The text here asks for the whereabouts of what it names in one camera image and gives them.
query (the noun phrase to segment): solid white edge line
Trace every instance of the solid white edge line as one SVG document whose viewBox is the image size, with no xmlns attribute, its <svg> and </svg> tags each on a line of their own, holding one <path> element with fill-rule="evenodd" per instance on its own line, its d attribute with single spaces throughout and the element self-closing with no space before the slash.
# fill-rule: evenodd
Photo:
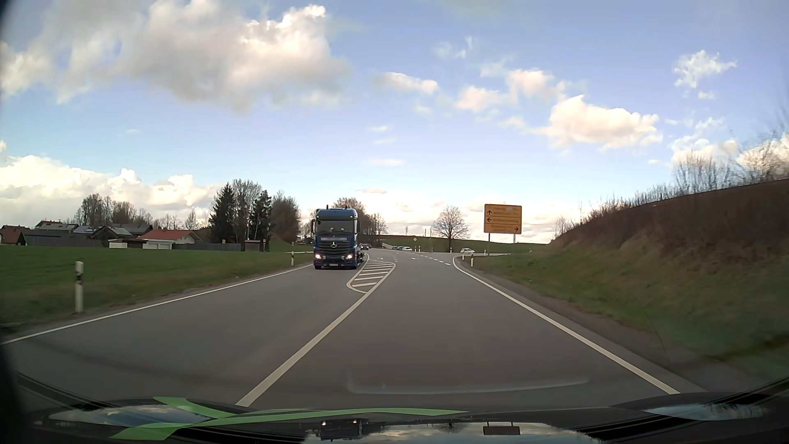
<svg viewBox="0 0 789 444">
<path fill-rule="evenodd" d="M 494 292 L 499 293 L 500 295 L 502 295 L 505 298 L 511 300 L 512 302 L 518 304 L 519 306 L 525 308 L 526 310 L 531 311 L 532 313 L 534 313 L 537 316 L 539 316 L 540 318 L 542 318 L 544 321 L 546 321 L 546 322 L 550 323 L 551 325 L 553 325 L 554 327 L 562 330 L 564 333 L 569 334 L 570 336 L 574 337 L 575 339 L 579 340 L 580 342 L 588 345 L 590 348 L 594 349 L 596 352 L 598 352 L 601 355 L 609 358 L 610 360 L 614 361 L 615 363 L 619 364 L 620 366 L 625 367 L 627 370 L 635 373 L 638 377 L 644 379 L 645 381 L 649 382 L 650 384 L 652 384 L 653 386 L 657 387 L 658 389 L 661 389 L 664 392 L 666 392 L 668 394 L 671 394 L 671 395 L 679 393 L 678 390 L 674 389 L 673 387 L 671 387 L 670 385 L 666 384 L 665 382 L 659 380 L 658 378 L 655 378 L 654 376 L 650 375 L 649 373 L 647 373 L 647 372 L 643 371 L 642 369 L 634 366 L 633 364 L 631 364 L 631 363 L 627 362 L 626 360 L 618 357 L 617 355 L 609 352 L 608 350 L 606 350 L 605 348 L 602 348 L 601 346 L 595 344 L 594 342 L 586 339 L 585 337 L 583 337 L 580 334 L 574 332 L 573 330 L 568 329 L 566 326 L 564 326 L 562 324 L 559 324 L 557 321 L 554 321 L 553 319 L 551 319 L 548 316 L 542 314 L 541 312 L 539 312 L 537 310 L 534 310 L 532 307 L 529 307 L 528 305 L 526 305 L 523 302 L 517 300 L 516 298 L 508 295 L 507 293 L 502 292 L 501 290 L 499 290 L 498 288 L 488 284 L 484 280 L 474 276 L 471 273 L 466 272 L 464 269 L 461 269 L 460 267 L 458 267 L 458 264 L 455 263 L 456 257 L 457 256 L 452 258 L 452 265 L 454 265 L 454 267 L 459 272 L 465 274 L 468 277 L 471 277 L 472 279 L 476 280 L 477 282 L 482 283 L 484 286 L 490 288 Z"/>
<path fill-rule="evenodd" d="M 107 314 L 105 316 L 100 316 L 98 318 L 86 319 L 86 320 L 81 321 L 81 322 L 75 322 L 73 324 L 63 325 L 63 326 L 60 326 L 60 327 L 55 328 L 55 329 L 44 330 L 43 332 L 32 333 L 32 334 L 25 335 L 25 336 L 15 337 L 13 339 L 9 339 L 7 341 L 0 342 L 0 345 L 11 344 L 12 342 L 22 341 L 23 339 L 28 339 L 28 338 L 31 338 L 31 337 L 41 336 L 43 334 L 53 333 L 53 332 L 57 332 L 59 330 L 69 329 L 71 327 L 76 327 L 77 325 L 83 325 L 83 324 L 88 324 L 90 322 L 101 321 L 102 319 L 114 318 L 115 316 L 120 316 L 121 314 L 133 313 L 134 311 L 145 310 L 146 308 L 158 307 L 158 306 L 164 305 L 166 303 L 173 303 L 173 302 L 177 302 L 177 301 L 182 301 L 184 299 L 193 298 L 195 296 L 207 295 L 208 293 L 218 292 L 218 291 L 225 290 L 225 289 L 228 289 L 228 288 L 237 287 L 239 285 L 249 284 L 251 282 L 257 282 L 258 280 L 268 279 L 269 277 L 279 276 L 281 274 L 290 273 L 292 271 L 296 271 L 296 270 L 299 270 L 299 269 L 305 269 L 308 266 L 312 266 L 312 264 L 303 265 L 301 267 L 296 267 L 294 269 L 289 269 L 287 271 L 283 271 L 283 272 L 276 273 L 276 274 L 269 274 L 268 276 L 256 277 L 255 279 L 245 280 L 244 282 L 237 282 L 236 284 L 226 285 L 225 287 L 214 288 L 213 290 L 208 290 L 207 292 L 201 292 L 201 293 L 196 293 L 194 295 L 183 296 L 181 298 L 170 299 L 170 300 L 167 300 L 167 301 L 162 301 L 160 303 L 153 303 L 151 305 L 146 305 L 144 307 L 133 308 L 132 310 L 126 310 L 126 311 L 121 311 L 119 313 Z"/>
<path fill-rule="evenodd" d="M 381 280 L 379 280 L 375 284 L 375 286 L 373 286 L 367 292 L 365 292 L 365 295 L 359 298 L 359 300 L 356 301 L 354 305 L 350 306 L 348 310 L 345 310 L 343 314 L 340 314 L 339 318 L 336 318 L 331 324 L 329 324 L 325 329 L 323 329 L 320 333 L 318 333 L 317 336 L 313 337 L 307 344 L 305 344 L 304 347 L 300 348 L 298 352 L 296 352 L 293 356 L 288 358 L 288 360 L 282 363 L 282 365 L 277 367 L 277 370 L 271 372 L 271 374 L 268 375 L 263 381 L 261 381 L 260 384 L 255 386 L 254 389 L 250 390 L 249 393 L 244 395 L 242 399 L 238 400 L 236 405 L 249 407 L 253 402 L 255 402 L 255 400 L 259 398 L 260 395 L 265 393 L 266 390 L 269 389 L 269 387 L 273 386 L 274 383 L 277 382 L 277 380 L 279 380 L 288 370 L 290 370 L 290 368 L 294 366 L 299 361 L 299 359 L 303 358 L 310 350 L 312 350 L 313 347 L 318 345 L 318 343 L 321 342 L 321 340 L 323 340 L 326 337 L 326 335 L 331 333 L 331 331 L 335 329 L 335 327 L 339 325 L 340 322 L 345 320 L 345 318 L 347 318 L 349 314 L 353 313 L 353 311 L 356 310 L 356 308 L 359 307 L 361 303 L 363 303 L 365 299 L 367 299 L 376 290 L 376 288 L 378 288 L 378 286 L 383 283 L 386 277 L 389 276 L 389 273 L 386 276 L 384 276 Z"/>
</svg>

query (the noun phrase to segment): yellow direction sign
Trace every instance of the yellow direction sign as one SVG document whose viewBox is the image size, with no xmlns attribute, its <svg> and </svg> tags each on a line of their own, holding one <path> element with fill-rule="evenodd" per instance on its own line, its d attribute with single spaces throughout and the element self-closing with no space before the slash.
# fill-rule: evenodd
<svg viewBox="0 0 789 444">
<path fill-rule="evenodd" d="M 484 232 L 521 234 L 523 207 L 520 205 L 485 204 Z"/>
</svg>

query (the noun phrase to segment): blue truck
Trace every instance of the blue truck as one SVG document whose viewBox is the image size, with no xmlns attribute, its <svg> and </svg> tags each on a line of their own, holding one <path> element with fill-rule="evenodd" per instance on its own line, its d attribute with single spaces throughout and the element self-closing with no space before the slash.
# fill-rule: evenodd
<svg viewBox="0 0 789 444">
<path fill-rule="evenodd" d="M 312 233 L 315 269 L 356 269 L 365 258 L 359 243 L 359 215 L 355 209 L 327 207 L 317 210 Z"/>
</svg>

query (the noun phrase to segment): road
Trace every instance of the road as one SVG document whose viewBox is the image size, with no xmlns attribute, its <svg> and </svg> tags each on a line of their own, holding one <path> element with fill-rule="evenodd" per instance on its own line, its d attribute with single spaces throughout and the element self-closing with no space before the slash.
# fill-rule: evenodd
<svg viewBox="0 0 789 444">
<path fill-rule="evenodd" d="M 701 391 L 459 260 L 372 250 L 360 270 L 308 265 L 4 347 L 28 376 L 105 401 L 514 410 Z"/>
</svg>

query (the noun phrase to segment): car hood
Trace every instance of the car hood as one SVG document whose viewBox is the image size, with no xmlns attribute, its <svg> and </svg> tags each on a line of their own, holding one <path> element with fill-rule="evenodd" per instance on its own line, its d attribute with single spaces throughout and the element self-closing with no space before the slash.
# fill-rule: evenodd
<svg viewBox="0 0 789 444">
<path fill-rule="evenodd" d="M 704 437 L 778 430 L 789 404 L 748 393 L 681 393 L 602 408 L 472 412 L 435 408 L 254 409 L 182 397 L 87 401 L 34 412 L 30 424 L 55 435 L 96 442 L 310 442 L 354 439 L 429 444 L 460 438 L 487 442 L 607 442 L 660 439 L 700 432 Z M 692 436 L 682 435 L 682 440 Z"/>
</svg>

